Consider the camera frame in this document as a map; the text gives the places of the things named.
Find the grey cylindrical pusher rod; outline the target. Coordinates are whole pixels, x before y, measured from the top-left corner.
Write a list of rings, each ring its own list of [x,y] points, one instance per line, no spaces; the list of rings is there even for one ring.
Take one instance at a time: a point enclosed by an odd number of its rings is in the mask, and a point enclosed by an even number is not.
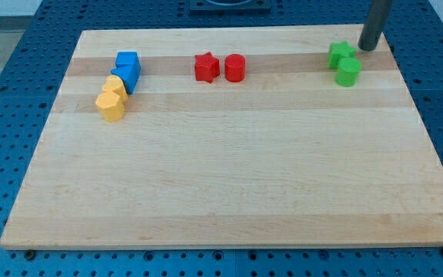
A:
[[[358,47],[363,51],[374,51],[383,32],[393,0],[372,0],[368,16],[363,25]]]

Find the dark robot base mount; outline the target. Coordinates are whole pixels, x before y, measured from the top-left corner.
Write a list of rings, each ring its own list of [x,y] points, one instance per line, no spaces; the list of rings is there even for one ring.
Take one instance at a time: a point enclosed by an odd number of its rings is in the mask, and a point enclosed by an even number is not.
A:
[[[204,12],[268,12],[272,0],[188,0],[191,14]]]

